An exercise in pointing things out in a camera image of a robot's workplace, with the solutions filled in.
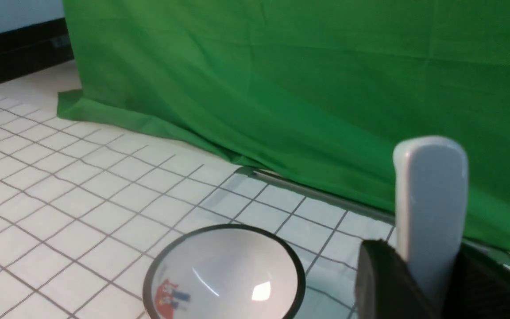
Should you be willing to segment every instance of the black object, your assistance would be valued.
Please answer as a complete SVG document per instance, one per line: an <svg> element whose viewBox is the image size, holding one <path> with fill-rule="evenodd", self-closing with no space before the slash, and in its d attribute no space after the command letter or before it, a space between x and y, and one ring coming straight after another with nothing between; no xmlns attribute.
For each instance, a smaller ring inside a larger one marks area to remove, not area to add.
<svg viewBox="0 0 510 319"><path fill-rule="evenodd" d="M360 319L510 319L510 270L462 245L439 313L392 247L364 241L355 299Z"/></svg>
<svg viewBox="0 0 510 319"><path fill-rule="evenodd" d="M64 18L0 34L0 83L72 59Z"/></svg>

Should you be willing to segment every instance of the floor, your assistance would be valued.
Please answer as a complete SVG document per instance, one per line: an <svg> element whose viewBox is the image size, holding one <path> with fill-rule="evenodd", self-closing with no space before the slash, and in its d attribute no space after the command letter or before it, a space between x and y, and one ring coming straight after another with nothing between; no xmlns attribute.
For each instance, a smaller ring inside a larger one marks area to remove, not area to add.
<svg viewBox="0 0 510 319"><path fill-rule="evenodd" d="M146 318L152 259L227 223L273 232L298 254L297 319L358 317L359 245L394 245L392 226L234 174L184 143L55 117L56 93L77 87L73 62L0 85L0 318Z"/></svg>

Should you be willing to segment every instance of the green fabric backdrop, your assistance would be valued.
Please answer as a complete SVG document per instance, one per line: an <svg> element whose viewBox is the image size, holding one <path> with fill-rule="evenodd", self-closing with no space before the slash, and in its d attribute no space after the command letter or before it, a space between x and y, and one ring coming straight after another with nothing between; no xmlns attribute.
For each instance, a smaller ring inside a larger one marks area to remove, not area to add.
<svg viewBox="0 0 510 319"><path fill-rule="evenodd" d="M470 159L465 236L510 251L510 1L66 0L59 116L184 140L385 210L391 152Z"/></svg>

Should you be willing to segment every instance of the black baseboard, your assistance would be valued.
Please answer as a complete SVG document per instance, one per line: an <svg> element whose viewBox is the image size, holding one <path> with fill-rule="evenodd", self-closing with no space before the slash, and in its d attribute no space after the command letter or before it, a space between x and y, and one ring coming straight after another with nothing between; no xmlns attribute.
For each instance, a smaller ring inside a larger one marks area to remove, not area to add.
<svg viewBox="0 0 510 319"><path fill-rule="evenodd" d="M0 83L72 59L64 18L0 34Z"/></svg>

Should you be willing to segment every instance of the wall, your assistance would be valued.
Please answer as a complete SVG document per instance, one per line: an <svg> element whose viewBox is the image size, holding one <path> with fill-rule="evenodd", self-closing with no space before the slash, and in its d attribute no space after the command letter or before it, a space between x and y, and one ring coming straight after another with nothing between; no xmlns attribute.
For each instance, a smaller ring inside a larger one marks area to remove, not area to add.
<svg viewBox="0 0 510 319"><path fill-rule="evenodd" d="M62 0L0 0L0 33L62 17Z"/></svg>

